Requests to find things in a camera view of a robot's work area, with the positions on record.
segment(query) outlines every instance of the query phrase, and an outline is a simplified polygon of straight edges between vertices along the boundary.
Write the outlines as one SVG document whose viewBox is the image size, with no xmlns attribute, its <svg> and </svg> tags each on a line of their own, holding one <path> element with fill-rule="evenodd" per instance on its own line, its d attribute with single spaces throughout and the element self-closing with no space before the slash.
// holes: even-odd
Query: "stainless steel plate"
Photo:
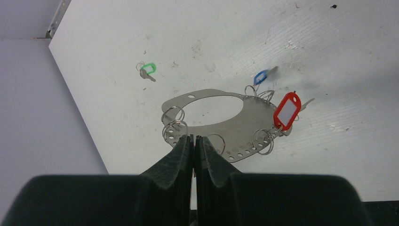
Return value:
<svg viewBox="0 0 399 226">
<path fill-rule="evenodd" d="M 237 93 L 229 93 L 217 89 L 203 89 L 186 93 L 181 96 L 175 97 L 163 103 L 162 111 L 166 112 L 171 107 L 183 108 L 186 105 L 207 97 L 237 97 L 244 102 L 244 106 L 240 113 L 233 118 L 205 126 L 194 126 L 185 128 L 183 125 L 175 125 L 166 131 L 167 142 L 174 145 L 180 136 L 188 133 L 195 136 L 208 136 L 218 153 L 229 162 L 236 162 L 245 159 L 269 145 L 269 140 L 265 139 L 265 134 L 259 133 L 259 138 L 252 140 L 254 133 L 258 129 L 271 129 L 274 132 L 273 114 L 276 106 L 272 103 L 267 104 L 265 100 L 254 96 L 246 96 Z M 180 115 L 180 109 L 175 108 L 169 110 L 162 122 L 167 125 L 175 120 L 176 116 Z M 223 151 L 223 140 L 216 135 L 223 137 L 225 141 L 225 149 Z M 280 133 L 275 131 L 275 135 L 279 136 Z"/>
</svg>

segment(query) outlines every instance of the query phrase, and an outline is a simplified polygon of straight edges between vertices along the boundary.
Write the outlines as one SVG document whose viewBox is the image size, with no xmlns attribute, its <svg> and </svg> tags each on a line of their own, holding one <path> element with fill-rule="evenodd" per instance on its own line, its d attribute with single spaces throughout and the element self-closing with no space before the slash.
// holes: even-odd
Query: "red key tag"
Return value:
<svg viewBox="0 0 399 226">
<path fill-rule="evenodd" d="M 274 125 L 277 128 L 283 127 L 283 131 L 288 130 L 292 126 L 301 107 L 301 100 L 298 95 L 294 92 L 287 93 L 273 114 Z"/>
</svg>

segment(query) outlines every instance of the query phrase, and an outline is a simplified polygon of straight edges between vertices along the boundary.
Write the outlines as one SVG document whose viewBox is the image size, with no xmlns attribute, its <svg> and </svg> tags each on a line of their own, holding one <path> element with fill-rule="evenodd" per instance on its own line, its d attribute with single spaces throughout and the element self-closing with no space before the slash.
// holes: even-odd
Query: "metal bracket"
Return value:
<svg viewBox="0 0 399 226">
<path fill-rule="evenodd" d="M 54 34 L 56 33 L 58 26 L 60 25 L 60 22 L 61 22 L 62 18 L 64 17 L 66 9 L 68 8 L 70 3 L 71 3 L 71 0 L 62 0 L 60 2 L 57 12 L 53 17 L 53 20 L 51 21 L 50 27 L 48 28 L 46 37 L 49 37 L 50 39 L 52 39 L 54 37 Z"/>
</svg>

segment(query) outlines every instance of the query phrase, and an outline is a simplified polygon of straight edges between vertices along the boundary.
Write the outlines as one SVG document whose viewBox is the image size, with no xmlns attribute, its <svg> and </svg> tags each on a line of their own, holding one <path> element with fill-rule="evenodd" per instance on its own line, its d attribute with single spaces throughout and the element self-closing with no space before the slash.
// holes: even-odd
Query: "oval cutout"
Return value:
<svg viewBox="0 0 399 226">
<path fill-rule="evenodd" d="M 241 112 L 244 102 L 237 97 L 208 97 L 183 108 L 188 126 L 212 125 L 231 119 Z"/>
</svg>

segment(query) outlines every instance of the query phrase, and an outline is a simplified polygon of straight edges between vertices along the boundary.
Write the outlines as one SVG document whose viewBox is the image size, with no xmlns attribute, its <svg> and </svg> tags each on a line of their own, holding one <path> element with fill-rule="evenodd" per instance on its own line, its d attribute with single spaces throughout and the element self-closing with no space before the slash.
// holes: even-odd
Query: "green key tag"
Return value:
<svg viewBox="0 0 399 226">
<path fill-rule="evenodd" d="M 151 71 L 146 70 L 146 67 L 151 67 Z M 147 72 L 147 74 L 152 74 L 157 70 L 157 67 L 155 66 L 154 63 L 149 63 L 142 66 L 141 69 L 144 69 Z"/>
</svg>

